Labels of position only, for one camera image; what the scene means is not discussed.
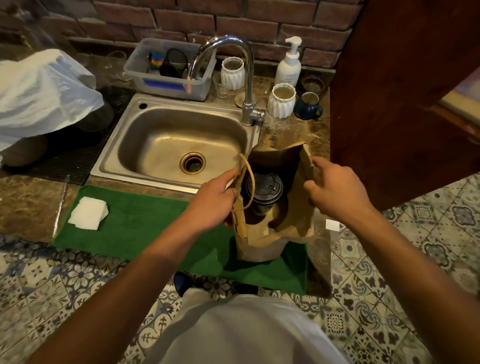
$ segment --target soap dispenser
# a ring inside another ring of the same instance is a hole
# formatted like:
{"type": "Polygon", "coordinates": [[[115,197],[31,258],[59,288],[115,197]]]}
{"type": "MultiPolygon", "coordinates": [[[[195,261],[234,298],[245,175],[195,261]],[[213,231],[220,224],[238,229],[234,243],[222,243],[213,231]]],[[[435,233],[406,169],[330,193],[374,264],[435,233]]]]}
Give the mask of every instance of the soap dispenser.
{"type": "Polygon", "coordinates": [[[291,49],[286,53],[285,59],[278,64],[276,69],[275,84],[287,83],[296,86],[300,76],[301,64],[299,62],[300,53],[297,48],[301,44],[299,36],[293,36],[285,39],[286,43],[291,43],[291,49]]]}

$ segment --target person's left arm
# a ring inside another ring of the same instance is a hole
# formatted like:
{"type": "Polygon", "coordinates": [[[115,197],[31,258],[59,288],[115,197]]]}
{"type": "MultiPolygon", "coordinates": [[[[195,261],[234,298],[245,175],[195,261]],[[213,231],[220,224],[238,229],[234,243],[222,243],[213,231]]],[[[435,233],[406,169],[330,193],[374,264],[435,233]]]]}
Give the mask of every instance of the person's left arm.
{"type": "Polygon", "coordinates": [[[225,187],[236,173],[232,169],[204,183],[179,218],[75,311],[27,363],[117,363],[193,243],[230,213],[237,192],[225,187]]]}

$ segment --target sink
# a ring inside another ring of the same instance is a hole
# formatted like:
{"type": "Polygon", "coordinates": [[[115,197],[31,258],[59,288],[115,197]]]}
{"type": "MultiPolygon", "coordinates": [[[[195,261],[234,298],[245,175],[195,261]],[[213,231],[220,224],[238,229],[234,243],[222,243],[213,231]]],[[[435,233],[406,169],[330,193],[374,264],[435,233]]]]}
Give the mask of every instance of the sink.
{"type": "Polygon", "coordinates": [[[241,123],[240,109],[136,94],[90,174],[194,194],[238,166],[259,133],[260,124],[241,123]]]}

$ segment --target brown marble countertop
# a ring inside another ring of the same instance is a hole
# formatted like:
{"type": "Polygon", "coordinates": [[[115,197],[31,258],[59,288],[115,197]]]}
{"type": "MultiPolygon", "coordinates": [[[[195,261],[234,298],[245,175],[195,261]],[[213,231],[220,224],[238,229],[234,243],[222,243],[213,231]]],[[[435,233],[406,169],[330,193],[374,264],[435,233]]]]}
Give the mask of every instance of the brown marble countertop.
{"type": "MultiPolygon", "coordinates": [[[[28,52],[17,59],[28,55],[28,52]]],[[[87,68],[97,75],[100,84],[108,82],[118,86],[134,88],[131,82],[109,80],[105,77],[105,58],[89,56],[87,68]]],[[[257,96],[257,107],[266,108],[273,79],[255,77],[253,91],[257,96]]],[[[235,108],[234,96],[218,99],[214,86],[204,103],[235,108]]],[[[260,133],[259,143],[273,148],[305,141],[315,156],[330,157],[330,93],[325,92],[320,104],[324,112],[318,120],[303,121],[293,114],[286,119],[276,119],[267,114],[260,133]]],[[[162,190],[134,183],[121,182],[98,177],[90,177],[87,184],[145,194],[161,195],[190,200],[192,195],[162,190]]],[[[9,175],[0,170],[0,232],[23,239],[51,243],[54,222],[59,209],[63,183],[47,181],[21,175],[9,175]]],[[[79,186],[69,184],[60,215],[59,229],[67,218],[68,211],[78,193],[79,186]]],[[[330,280],[330,234],[325,230],[324,217],[315,223],[316,239],[308,244],[309,270],[307,293],[328,297],[331,291],[330,280]]]]}

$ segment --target chrome faucet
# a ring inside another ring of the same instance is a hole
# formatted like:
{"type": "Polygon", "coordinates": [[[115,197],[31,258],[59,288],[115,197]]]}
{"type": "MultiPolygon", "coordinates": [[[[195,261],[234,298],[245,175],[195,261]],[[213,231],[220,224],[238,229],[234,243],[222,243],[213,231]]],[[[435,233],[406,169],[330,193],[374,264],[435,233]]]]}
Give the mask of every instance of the chrome faucet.
{"type": "Polygon", "coordinates": [[[253,52],[250,45],[244,40],[236,36],[214,36],[207,40],[202,45],[195,57],[192,60],[188,76],[191,79],[195,79],[197,76],[198,68],[205,56],[214,49],[225,46],[227,44],[233,44],[238,46],[245,57],[245,100],[242,105],[242,117],[241,122],[243,125],[253,125],[255,121],[263,121],[265,119],[265,110],[255,109],[255,105],[252,101],[252,88],[253,88],[253,52]]]}

